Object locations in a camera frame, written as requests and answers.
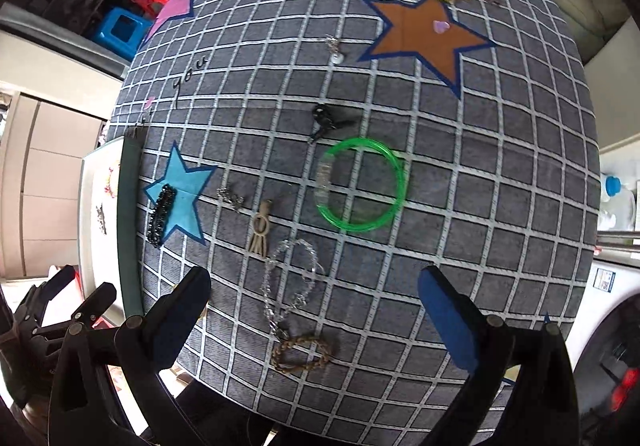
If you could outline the small silver hair clip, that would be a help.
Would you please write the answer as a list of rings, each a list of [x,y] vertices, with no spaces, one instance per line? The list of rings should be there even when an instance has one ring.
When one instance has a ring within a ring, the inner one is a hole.
[[[244,197],[242,195],[238,195],[232,189],[228,187],[218,188],[217,189],[218,199],[224,203],[231,206],[232,210],[235,212],[239,212],[242,209],[244,204]]]

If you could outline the grey checked star tablecloth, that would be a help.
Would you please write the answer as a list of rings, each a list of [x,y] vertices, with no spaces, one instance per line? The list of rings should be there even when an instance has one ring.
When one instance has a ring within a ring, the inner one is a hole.
[[[570,330],[596,239],[596,120],[561,0],[460,0],[489,40],[457,80],[364,57],[372,0],[183,0],[138,51],[110,135],[146,130],[137,225],[172,151],[213,169],[200,223],[138,241],[153,304],[209,272],[179,365],[253,417],[416,445],[465,378],[416,283],[435,262],[509,325]]]

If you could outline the beige wooden hair clip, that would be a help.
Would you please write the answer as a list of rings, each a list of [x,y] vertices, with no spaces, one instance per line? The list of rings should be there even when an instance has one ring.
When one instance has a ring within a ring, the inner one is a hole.
[[[248,251],[262,258],[268,255],[268,235],[270,232],[270,212],[272,201],[262,200],[258,211],[252,219],[252,236],[248,244]]]

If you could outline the green plastic bangle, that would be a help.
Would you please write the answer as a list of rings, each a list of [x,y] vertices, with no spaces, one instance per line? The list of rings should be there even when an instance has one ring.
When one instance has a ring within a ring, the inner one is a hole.
[[[363,233],[390,225],[405,203],[405,163],[381,141],[352,137],[329,147],[318,161],[314,205],[334,228]],[[352,210],[337,210],[338,187],[352,187]]]

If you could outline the black beaded hair clip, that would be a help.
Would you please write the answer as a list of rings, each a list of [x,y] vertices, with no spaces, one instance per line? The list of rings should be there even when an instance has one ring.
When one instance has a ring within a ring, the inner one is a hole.
[[[153,247],[160,247],[172,207],[174,206],[177,190],[171,185],[163,185],[155,201],[155,207],[150,215],[146,227],[146,239]]]

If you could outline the silver rhinestone hair clip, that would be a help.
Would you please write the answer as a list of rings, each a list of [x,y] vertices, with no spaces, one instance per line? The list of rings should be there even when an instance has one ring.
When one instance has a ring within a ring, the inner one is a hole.
[[[99,206],[96,207],[96,218],[98,219],[98,224],[100,226],[101,231],[106,236],[107,235],[107,229],[106,229],[106,221],[105,221],[105,215],[104,215],[104,210],[103,210],[103,205],[102,204],[100,204]]]

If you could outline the blue plastic stool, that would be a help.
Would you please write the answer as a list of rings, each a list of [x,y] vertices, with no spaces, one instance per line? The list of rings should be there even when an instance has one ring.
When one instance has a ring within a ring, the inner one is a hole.
[[[152,22],[128,10],[110,10],[93,30],[90,39],[129,62],[148,34]]]

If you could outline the white jewelry tray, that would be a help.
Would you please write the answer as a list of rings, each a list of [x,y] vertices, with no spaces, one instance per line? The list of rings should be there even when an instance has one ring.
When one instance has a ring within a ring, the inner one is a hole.
[[[137,255],[137,197],[141,147],[134,138],[107,141],[82,159],[78,195],[78,257],[82,290],[111,283],[116,301],[104,318],[121,325],[143,313]],[[107,235],[96,207],[103,205]]]

